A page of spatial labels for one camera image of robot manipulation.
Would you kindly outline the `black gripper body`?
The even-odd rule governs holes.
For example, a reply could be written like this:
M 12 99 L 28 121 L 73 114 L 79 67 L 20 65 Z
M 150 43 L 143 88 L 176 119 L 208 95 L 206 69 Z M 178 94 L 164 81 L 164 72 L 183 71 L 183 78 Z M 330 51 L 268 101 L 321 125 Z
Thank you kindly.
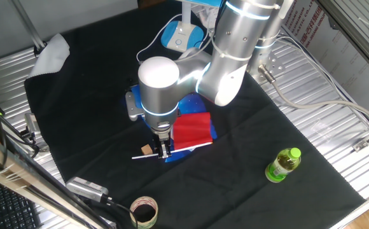
M 171 130 L 153 132 L 153 142 L 156 148 L 161 148 L 164 145 L 167 149 L 171 149 Z

